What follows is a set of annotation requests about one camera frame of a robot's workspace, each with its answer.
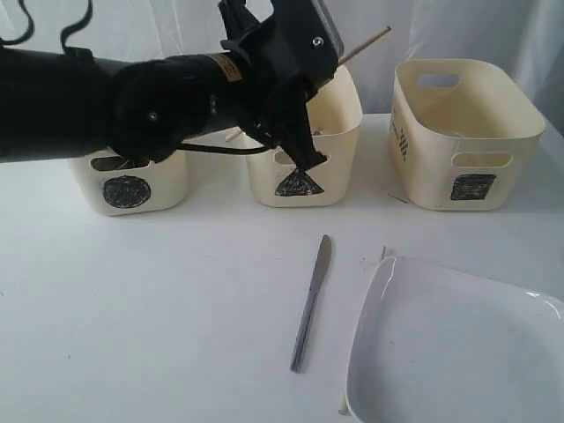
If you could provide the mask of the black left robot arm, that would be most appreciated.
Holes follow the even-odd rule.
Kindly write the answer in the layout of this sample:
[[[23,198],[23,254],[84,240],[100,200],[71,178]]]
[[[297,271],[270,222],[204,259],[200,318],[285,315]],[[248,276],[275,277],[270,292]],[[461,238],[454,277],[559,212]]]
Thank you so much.
[[[233,53],[126,63],[15,48],[1,51],[1,159],[111,150],[161,162],[185,140],[237,127],[301,170],[324,163],[308,124],[308,85]]]

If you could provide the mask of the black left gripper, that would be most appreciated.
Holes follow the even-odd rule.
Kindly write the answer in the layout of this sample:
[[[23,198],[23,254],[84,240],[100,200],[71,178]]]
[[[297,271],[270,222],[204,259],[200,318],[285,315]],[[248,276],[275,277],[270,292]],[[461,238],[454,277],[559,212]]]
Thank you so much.
[[[240,127],[310,170],[328,157],[314,146],[305,100],[296,78],[277,79],[234,53],[129,63],[108,83],[105,136],[123,157],[162,161],[186,139]]]

